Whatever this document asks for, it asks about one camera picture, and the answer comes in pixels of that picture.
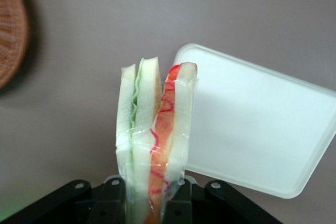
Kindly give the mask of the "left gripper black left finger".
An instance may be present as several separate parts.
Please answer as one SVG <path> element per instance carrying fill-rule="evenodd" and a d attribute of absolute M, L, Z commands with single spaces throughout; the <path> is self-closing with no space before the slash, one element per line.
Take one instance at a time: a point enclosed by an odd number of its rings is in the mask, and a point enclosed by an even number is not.
<path fill-rule="evenodd" d="M 120 176 L 108 177 L 89 208 L 86 223 L 125 223 L 125 200 L 124 180 Z"/>

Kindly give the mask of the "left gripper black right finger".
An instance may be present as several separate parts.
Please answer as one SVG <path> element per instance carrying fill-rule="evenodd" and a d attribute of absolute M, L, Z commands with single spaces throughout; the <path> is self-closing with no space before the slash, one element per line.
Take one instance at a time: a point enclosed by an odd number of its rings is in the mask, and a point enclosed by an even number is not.
<path fill-rule="evenodd" d="M 200 197 L 202 187 L 194 177 L 185 177 L 176 185 L 176 193 L 166 203 L 163 223 L 193 223 L 193 207 Z"/>

